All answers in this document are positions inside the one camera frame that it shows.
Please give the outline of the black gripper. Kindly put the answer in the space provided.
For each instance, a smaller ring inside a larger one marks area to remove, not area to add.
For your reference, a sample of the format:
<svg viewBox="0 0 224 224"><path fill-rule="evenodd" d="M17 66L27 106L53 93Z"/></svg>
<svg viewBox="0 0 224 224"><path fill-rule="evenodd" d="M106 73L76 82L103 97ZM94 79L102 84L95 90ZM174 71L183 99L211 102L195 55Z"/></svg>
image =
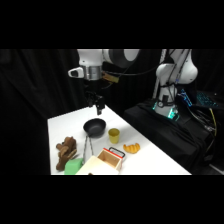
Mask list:
<svg viewBox="0 0 224 224"><path fill-rule="evenodd" d="M85 96L87 99L88 107L92 108L93 105L97 107L97 115L101 115L103 110L105 109L105 101L104 97L97 95L95 92L86 91Z"/></svg>

